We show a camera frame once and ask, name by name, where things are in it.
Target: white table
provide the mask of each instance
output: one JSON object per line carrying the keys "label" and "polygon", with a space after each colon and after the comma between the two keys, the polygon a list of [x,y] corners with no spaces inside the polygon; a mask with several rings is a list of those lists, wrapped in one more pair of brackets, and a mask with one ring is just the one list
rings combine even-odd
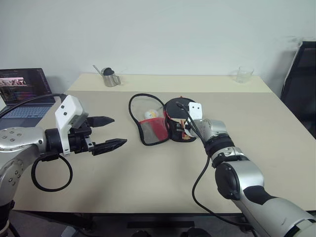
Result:
{"label": "white table", "polygon": [[[163,102],[178,96],[203,105],[205,118],[222,120],[236,146],[253,160],[265,176],[265,188],[273,196],[316,209],[316,143],[287,107],[259,77],[238,84],[231,77],[122,75],[123,85],[105,87],[97,74],[83,74],[68,94],[80,99],[91,116],[116,121],[92,130],[97,143],[126,138],[121,148],[93,157],[72,154],[74,178],[57,193],[38,190],[30,168],[22,176],[15,195],[18,210],[100,213],[204,213],[191,197],[192,185],[206,155],[202,144],[165,143],[146,147],[128,113],[128,101],[138,91],[149,92]],[[55,127],[54,111],[39,123]],[[57,187],[68,180],[62,161],[43,162],[38,180]],[[197,198],[217,213],[240,212],[217,191],[214,169],[209,167],[197,187]]]}

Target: laptop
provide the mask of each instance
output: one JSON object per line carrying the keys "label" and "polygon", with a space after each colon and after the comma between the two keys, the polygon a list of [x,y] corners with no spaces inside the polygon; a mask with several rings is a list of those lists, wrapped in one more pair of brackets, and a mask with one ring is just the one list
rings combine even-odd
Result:
{"label": "laptop", "polygon": [[[6,107],[38,95],[51,94],[42,68],[1,69],[0,94]],[[47,97],[25,104],[0,118],[0,129],[7,127],[34,127],[55,103]]]}

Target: gray floor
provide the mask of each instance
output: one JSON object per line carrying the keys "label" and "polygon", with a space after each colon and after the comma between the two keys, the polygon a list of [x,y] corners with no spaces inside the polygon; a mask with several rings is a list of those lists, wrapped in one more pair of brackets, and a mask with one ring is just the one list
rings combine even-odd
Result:
{"label": "gray floor", "polygon": [[[160,217],[95,217],[96,230],[88,233],[100,237],[130,237],[138,229],[128,229],[127,223],[135,221],[166,221]],[[252,237],[252,233],[243,233],[238,227],[223,223],[215,217],[176,217],[168,219],[169,221],[194,221],[195,226],[208,231],[213,237]],[[21,237],[60,237],[66,226],[48,222],[46,220],[29,216],[23,213],[12,211],[10,221],[15,226]],[[187,228],[181,229],[143,229],[152,237],[179,237],[181,232]],[[76,233],[73,237],[84,237]]]}

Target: white ball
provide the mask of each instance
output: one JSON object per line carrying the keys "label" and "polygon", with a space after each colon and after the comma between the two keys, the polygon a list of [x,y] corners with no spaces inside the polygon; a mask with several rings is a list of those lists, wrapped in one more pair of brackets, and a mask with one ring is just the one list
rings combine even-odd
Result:
{"label": "white ball", "polygon": [[158,117],[158,112],[156,110],[148,110],[145,112],[145,119],[153,119]]}

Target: white wall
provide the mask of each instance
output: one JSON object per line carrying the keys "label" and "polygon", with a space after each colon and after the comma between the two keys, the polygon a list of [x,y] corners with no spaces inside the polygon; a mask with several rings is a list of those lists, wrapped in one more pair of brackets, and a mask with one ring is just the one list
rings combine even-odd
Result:
{"label": "white wall", "polygon": [[42,67],[53,91],[82,72],[228,75],[240,65],[276,93],[315,0],[0,0],[0,68]]}

